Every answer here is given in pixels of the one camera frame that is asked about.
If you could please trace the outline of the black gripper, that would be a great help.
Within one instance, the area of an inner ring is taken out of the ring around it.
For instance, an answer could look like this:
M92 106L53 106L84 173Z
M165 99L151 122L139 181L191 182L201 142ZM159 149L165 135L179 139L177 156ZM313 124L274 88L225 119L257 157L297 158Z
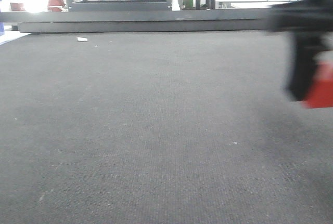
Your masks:
M332 32L332 0L303 0L272 6L264 19L268 32ZM286 91L292 101L306 98L318 69L316 56L325 50L320 35L295 35Z

